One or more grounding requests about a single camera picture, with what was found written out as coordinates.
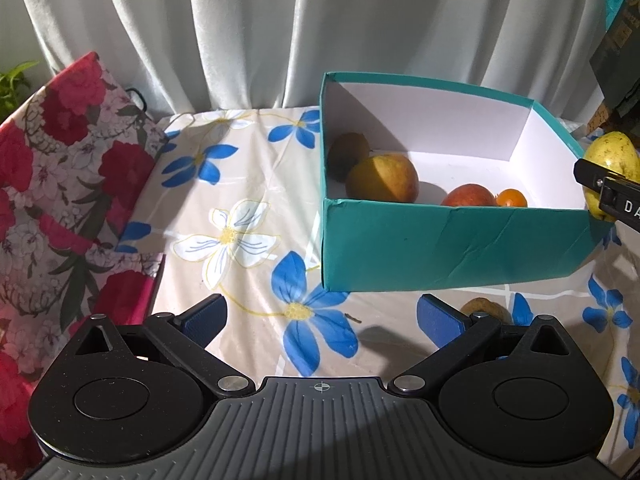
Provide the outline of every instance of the white curtain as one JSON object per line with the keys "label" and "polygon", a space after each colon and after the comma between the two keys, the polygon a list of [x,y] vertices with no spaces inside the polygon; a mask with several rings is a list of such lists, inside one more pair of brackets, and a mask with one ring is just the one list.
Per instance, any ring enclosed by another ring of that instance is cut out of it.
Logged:
{"label": "white curtain", "polygon": [[588,59],[604,32],[604,0],[24,5],[52,69],[95,50],[156,114],[314,104],[322,73],[332,70],[489,86],[533,97],[569,120],[588,120],[602,98]]}

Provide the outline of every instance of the green plant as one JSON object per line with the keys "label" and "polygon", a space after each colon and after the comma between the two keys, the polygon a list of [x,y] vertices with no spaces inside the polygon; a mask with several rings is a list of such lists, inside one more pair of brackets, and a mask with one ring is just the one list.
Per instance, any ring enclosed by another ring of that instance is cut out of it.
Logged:
{"label": "green plant", "polygon": [[25,100],[25,90],[30,85],[24,71],[37,64],[37,61],[26,61],[6,74],[0,72],[0,124]]}

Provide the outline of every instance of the open cardboard box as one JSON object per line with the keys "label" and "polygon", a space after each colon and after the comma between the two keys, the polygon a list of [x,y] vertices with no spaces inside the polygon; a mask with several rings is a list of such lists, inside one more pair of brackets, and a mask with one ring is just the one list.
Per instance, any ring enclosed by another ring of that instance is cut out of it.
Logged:
{"label": "open cardboard box", "polygon": [[[574,272],[610,228],[585,209],[573,168],[582,149],[539,103],[413,76],[327,73],[321,145],[363,133],[375,153],[415,165],[415,204],[349,200],[322,185],[322,283],[328,290],[425,290],[517,283]],[[457,186],[513,187],[528,208],[446,207]]]}

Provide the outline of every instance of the red apple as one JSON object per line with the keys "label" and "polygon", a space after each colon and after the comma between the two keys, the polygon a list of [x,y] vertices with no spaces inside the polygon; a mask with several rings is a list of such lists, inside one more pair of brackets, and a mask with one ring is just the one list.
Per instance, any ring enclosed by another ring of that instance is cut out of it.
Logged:
{"label": "red apple", "polygon": [[465,184],[449,193],[441,205],[459,207],[463,205],[497,205],[495,196],[479,184]]}

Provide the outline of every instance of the kiwi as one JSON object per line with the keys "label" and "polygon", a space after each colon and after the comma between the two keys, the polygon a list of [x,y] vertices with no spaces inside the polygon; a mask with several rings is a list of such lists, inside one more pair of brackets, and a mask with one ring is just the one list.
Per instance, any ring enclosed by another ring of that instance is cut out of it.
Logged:
{"label": "kiwi", "polygon": [[338,182],[347,180],[351,169],[369,156],[371,148],[367,137],[351,132],[342,134],[334,140],[326,156],[326,171]]}

